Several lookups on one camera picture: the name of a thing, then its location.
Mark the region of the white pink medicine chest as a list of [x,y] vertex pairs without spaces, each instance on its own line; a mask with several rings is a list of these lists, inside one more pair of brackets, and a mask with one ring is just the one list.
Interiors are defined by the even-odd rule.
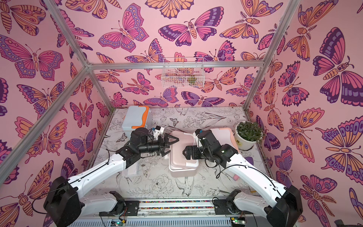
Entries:
[[238,150],[234,134],[230,128],[213,128],[211,129],[215,138],[219,141],[220,145],[229,144]]

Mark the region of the beige pink first aid box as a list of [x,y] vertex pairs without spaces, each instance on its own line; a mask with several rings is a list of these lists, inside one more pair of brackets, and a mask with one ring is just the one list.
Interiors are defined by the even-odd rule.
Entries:
[[179,141],[173,145],[169,153],[169,171],[174,178],[193,177],[197,174],[199,161],[188,160],[183,151],[187,146],[195,145],[195,139],[192,134],[181,131],[173,131],[171,135],[179,138]]

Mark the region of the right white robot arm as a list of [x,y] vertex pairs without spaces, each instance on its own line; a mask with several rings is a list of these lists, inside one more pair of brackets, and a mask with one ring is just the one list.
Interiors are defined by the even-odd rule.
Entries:
[[183,151],[186,159],[205,159],[221,167],[220,172],[232,172],[259,195],[244,192],[230,194],[227,203],[232,212],[248,211],[267,219],[273,227],[293,227],[303,213],[299,190],[270,178],[246,160],[238,150],[230,128],[185,133]]

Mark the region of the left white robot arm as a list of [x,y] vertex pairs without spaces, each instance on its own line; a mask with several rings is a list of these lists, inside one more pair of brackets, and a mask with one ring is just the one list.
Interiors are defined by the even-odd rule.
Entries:
[[116,191],[101,196],[86,198],[95,186],[131,167],[141,159],[143,153],[165,156],[166,148],[177,143],[179,138],[166,133],[152,137],[146,128],[137,128],[130,140],[107,160],[89,170],[65,178],[55,179],[47,194],[43,208],[58,227],[67,227],[80,216],[101,213],[108,216],[123,215],[126,211],[125,199]]

